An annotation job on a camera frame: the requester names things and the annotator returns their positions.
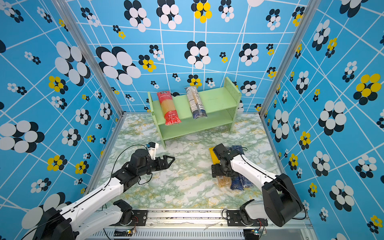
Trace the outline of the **yellow spaghetti package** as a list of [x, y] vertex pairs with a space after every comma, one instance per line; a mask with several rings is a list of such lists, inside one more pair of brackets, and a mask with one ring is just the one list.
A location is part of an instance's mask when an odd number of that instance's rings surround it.
[[[209, 148], [209, 151], [211, 154], [211, 159], [213, 161], [213, 165], [220, 164], [220, 160], [217, 158], [213, 149], [214, 149], [214, 147]], [[230, 177], [216, 175], [216, 179], [218, 181], [218, 186], [220, 188], [225, 187], [225, 186], [229, 186], [232, 183], [232, 180]]]

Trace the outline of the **red spaghetti package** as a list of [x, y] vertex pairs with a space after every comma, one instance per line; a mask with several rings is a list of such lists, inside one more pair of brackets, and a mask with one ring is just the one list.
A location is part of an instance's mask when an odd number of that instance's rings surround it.
[[165, 125], [171, 126], [175, 124], [180, 124], [181, 120], [176, 110], [171, 92], [169, 91], [158, 92], [157, 96], [158, 96], [161, 109], [165, 118]]

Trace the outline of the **clear blue-label spaghetti package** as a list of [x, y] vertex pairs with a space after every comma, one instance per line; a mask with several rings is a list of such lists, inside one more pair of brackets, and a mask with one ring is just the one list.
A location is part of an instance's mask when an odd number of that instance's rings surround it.
[[205, 107], [203, 105], [203, 102], [200, 98], [200, 95], [198, 93], [196, 86], [186, 87], [186, 94], [189, 101], [189, 105], [191, 108], [191, 112], [193, 115], [193, 119], [198, 118], [207, 118], [207, 113], [205, 110]]

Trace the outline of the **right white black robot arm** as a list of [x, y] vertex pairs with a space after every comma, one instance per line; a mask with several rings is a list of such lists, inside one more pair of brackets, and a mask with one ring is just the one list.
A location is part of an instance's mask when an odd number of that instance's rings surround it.
[[239, 150], [228, 150], [223, 144], [213, 148], [219, 164], [212, 165], [213, 177], [244, 176], [263, 195], [263, 203], [249, 200], [240, 207], [240, 218], [245, 226], [252, 226], [260, 219], [269, 219], [278, 227], [288, 221], [298, 220], [296, 215], [304, 211], [304, 205], [286, 174], [274, 174], [252, 163]]

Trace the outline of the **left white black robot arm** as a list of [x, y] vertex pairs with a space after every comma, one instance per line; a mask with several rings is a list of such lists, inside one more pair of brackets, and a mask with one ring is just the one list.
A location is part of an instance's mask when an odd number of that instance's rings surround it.
[[124, 200], [114, 202], [103, 211], [99, 209], [137, 184], [143, 175], [167, 170], [175, 161], [175, 157], [156, 157], [155, 154], [155, 149], [136, 150], [130, 161], [100, 187], [60, 210], [50, 208], [45, 211], [38, 225], [29, 232], [32, 238], [85, 240], [108, 226], [138, 224], [132, 207]]

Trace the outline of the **dark blue Barilla spaghetti package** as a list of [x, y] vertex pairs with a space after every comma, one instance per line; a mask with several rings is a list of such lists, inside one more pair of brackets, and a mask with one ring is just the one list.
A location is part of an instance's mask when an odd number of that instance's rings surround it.
[[[237, 150], [241, 154], [244, 154], [244, 151], [247, 151], [248, 149], [247, 148], [243, 148], [242, 146], [239, 145], [239, 147], [237, 147], [234, 150]], [[242, 182], [242, 185], [243, 185], [244, 188], [252, 188], [254, 186], [254, 184], [251, 181], [249, 181], [247, 178], [245, 178], [243, 175], [238, 174], [238, 176], [239, 175], [240, 175], [240, 179], [241, 179], [241, 182]]]

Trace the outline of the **green two-tier wooden shelf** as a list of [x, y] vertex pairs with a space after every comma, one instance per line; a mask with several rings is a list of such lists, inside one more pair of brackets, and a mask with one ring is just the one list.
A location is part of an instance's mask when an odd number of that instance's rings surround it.
[[166, 140], [199, 131], [220, 126], [232, 130], [242, 97], [234, 83], [226, 77], [223, 87], [201, 91], [199, 95], [208, 115], [206, 118], [194, 120], [187, 96], [176, 96], [173, 100], [181, 123], [167, 126], [158, 98], [153, 101], [151, 93], [148, 93], [151, 115], [164, 147]]

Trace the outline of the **right green circuit board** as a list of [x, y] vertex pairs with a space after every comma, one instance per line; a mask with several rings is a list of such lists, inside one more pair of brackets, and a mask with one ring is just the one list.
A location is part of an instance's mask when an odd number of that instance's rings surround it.
[[263, 235], [262, 230], [246, 230], [244, 229], [245, 240], [260, 240]]

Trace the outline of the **green circuit board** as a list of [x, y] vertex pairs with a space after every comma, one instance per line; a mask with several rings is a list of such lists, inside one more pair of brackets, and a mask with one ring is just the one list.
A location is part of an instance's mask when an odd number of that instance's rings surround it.
[[136, 232], [137, 232], [136, 229], [129, 229], [129, 230], [115, 229], [114, 237], [132, 237]]
[[245, 240], [260, 240], [263, 235], [262, 230], [246, 230], [244, 229]]

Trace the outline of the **left green circuit board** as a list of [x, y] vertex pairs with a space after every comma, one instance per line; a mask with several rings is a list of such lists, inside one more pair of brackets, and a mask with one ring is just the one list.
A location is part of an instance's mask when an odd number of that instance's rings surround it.
[[136, 229], [129, 229], [129, 230], [115, 229], [114, 237], [132, 237], [136, 232], [137, 232]]

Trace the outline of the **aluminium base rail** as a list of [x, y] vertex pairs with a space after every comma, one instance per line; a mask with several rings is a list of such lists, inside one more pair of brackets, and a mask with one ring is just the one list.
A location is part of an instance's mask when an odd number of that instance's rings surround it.
[[[227, 221], [233, 210], [221, 209], [150, 209], [134, 210], [138, 224], [108, 226], [85, 240], [244, 240], [244, 229], [262, 230], [260, 240], [316, 240], [308, 219], [292, 220], [278, 227], [270, 220], [246, 227]], [[132, 237], [114, 237], [115, 229], [136, 229]]]

